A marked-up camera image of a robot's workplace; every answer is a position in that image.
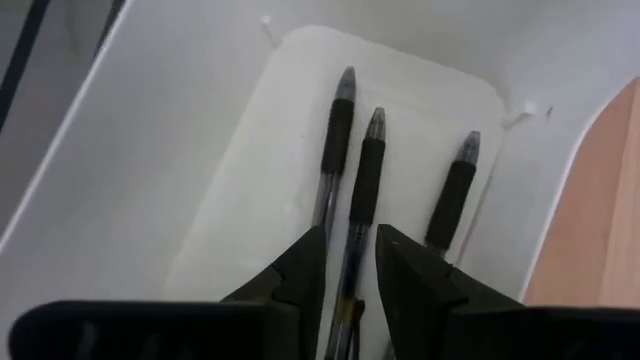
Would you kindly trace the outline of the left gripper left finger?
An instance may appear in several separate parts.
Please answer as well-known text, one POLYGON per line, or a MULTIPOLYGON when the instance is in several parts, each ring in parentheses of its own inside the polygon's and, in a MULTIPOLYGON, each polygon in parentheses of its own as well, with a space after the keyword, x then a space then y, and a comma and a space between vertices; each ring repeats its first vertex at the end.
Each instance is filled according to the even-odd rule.
POLYGON ((10 360, 313 360, 326 236, 314 226, 220 301, 65 300, 22 314, 10 360))

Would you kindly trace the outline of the white plastic bin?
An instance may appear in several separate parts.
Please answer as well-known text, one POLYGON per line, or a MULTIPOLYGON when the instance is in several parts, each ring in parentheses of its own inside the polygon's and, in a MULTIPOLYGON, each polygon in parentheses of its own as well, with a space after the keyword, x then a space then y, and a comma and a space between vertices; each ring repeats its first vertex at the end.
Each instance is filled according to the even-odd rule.
POLYGON ((640 0, 132 0, 0 243, 0 360, 67 299, 216 299, 308 226, 330 97, 389 135, 378 214, 419 233, 458 138, 453 257, 517 296, 578 140, 640 73, 640 0))

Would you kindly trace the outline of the black ballpoint pen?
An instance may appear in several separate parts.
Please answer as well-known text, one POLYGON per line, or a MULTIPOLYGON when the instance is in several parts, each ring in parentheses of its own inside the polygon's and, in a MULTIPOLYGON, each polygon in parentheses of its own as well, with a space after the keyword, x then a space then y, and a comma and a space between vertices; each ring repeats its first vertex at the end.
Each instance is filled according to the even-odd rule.
POLYGON ((345 169, 356 94, 355 67, 348 66, 339 79, 331 103, 312 217, 312 225, 324 230, 326 240, 331 236, 340 181, 345 169))
POLYGON ((364 302, 356 297, 361 264, 373 224, 386 149, 386 112, 377 107, 362 141, 336 302, 323 360, 356 360, 364 302))
POLYGON ((443 258, 450 249, 476 173, 481 133, 471 131, 458 149, 424 237, 425 246, 443 258))

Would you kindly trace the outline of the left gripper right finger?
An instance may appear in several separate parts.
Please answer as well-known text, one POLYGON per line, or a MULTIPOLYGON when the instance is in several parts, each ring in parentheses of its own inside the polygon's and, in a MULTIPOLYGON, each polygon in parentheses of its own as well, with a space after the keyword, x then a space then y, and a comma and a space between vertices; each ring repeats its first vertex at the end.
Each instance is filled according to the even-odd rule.
POLYGON ((640 310, 525 306, 389 224, 376 268, 397 360, 640 360, 640 310))

